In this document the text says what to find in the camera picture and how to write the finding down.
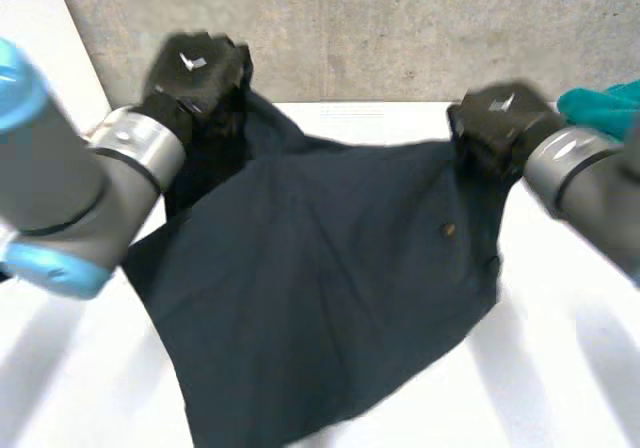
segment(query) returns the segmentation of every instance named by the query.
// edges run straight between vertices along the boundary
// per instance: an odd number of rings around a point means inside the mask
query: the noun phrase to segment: brown button
[[[442,226],[441,230],[444,236],[446,236],[447,238],[451,238],[456,234],[456,225],[454,225],[453,223],[447,223],[446,225]]]

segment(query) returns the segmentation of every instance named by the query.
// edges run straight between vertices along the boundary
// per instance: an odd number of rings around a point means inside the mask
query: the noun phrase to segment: concrete wall
[[[113,105],[172,30],[249,42],[275,101],[423,100],[526,76],[554,98],[640,77],[640,0],[66,0]]]

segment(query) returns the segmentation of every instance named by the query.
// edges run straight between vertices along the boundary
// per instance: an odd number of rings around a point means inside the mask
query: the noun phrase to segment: green fabric
[[[604,92],[576,88],[560,97],[558,110],[574,125],[585,125],[624,141],[640,119],[640,80]]]

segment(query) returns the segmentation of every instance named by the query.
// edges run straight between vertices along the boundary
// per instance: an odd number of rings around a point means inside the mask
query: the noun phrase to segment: white surface
[[[81,132],[109,111],[64,0],[0,0],[0,37],[28,52]]]
[[[60,1],[0,0],[0,35],[36,54],[70,114],[91,126],[104,95]],[[34,13],[31,25],[12,20],[21,13]],[[64,61],[54,45],[66,47]],[[71,76],[77,59],[87,70]],[[404,143],[447,137],[445,106],[282,108],[310,134]],[[144,231],[161,222],[157,210]],[[306,446],[640,446],[640,294],[520,185],[500,242],[503,300],[467,341],[367,416]],[[86,304],[18,282],[0,287],[0,447],[188,447],[182,408],[122,273]]]

